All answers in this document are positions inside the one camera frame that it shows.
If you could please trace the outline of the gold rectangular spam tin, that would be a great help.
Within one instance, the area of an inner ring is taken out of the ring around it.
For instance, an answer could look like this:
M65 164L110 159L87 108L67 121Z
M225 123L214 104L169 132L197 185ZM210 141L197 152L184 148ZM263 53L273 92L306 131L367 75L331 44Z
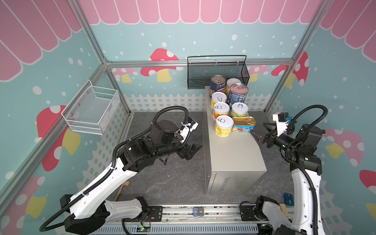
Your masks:
M232 117L234 125L232 127L232 132L250 132L254 130L256 126L256 120L253 117Z

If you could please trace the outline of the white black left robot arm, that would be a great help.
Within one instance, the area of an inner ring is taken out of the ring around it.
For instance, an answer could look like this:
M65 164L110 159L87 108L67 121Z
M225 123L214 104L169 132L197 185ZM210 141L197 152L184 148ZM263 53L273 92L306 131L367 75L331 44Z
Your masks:
M128 141L116 153L115 163L110 164L95 181L79 193L61 198L63 207L72 203L67 209L70 215L64 220L66 232L88 235L106 222L149 219L150 207L143 197L123 202L108 201L107 197L157 159L165 164L174 153L181 159L192 159L201 149L201 145L188 145L190 134L197 126L198 123L191 118L181 128L168 120L155 121L147 136Z

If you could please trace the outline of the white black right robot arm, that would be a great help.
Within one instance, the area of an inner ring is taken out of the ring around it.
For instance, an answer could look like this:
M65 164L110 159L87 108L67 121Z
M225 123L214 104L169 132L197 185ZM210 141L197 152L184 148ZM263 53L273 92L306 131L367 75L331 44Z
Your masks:
M289 220L276 200L260 196L254 207L254 217L268 220L274 235L323 235L325 234L320 208L319 188L322 161L315 155L317 145L325 131L304 124L296 138L286 134L277 136L277 130L268 133L251 131L259 145L277 146L289 163L294 184L294 215Z

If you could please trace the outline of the orange green plastic-lid can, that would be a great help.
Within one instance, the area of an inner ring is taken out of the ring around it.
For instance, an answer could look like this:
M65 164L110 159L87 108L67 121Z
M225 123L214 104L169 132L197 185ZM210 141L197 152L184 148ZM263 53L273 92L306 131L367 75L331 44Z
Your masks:
M229 96L229 93L230 93L230 90L231 90L231 86L234 85L234 84L238 84L240 83L241 84L241 81L237 78L230 78L226 81L226 86L225 86L225 94L226 96Z

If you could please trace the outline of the dark blue red label can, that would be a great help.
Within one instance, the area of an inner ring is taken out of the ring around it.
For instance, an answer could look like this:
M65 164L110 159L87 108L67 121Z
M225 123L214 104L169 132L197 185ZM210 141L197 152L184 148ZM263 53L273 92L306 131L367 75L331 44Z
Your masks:
M211 78L209 96L212 97L212 95L216 92L224 93L225 84L226 79L222 75L214 75Z

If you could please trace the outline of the green can white lid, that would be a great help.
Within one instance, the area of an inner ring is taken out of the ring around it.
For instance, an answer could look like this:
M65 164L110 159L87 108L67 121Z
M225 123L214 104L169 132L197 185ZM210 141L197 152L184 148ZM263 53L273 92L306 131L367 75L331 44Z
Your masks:
M230 117L245 117L248 115L248 106L242 102L236 102L231 107Z

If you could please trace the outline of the blue label tin can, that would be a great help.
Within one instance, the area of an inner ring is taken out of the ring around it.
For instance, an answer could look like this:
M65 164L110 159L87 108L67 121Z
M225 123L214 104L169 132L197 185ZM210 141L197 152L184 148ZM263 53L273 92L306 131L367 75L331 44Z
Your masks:
M230 93L228 98L229 106L232 107L235 103L244 103L247 95L248 95L249 88L242 84L236 83L230 87Z

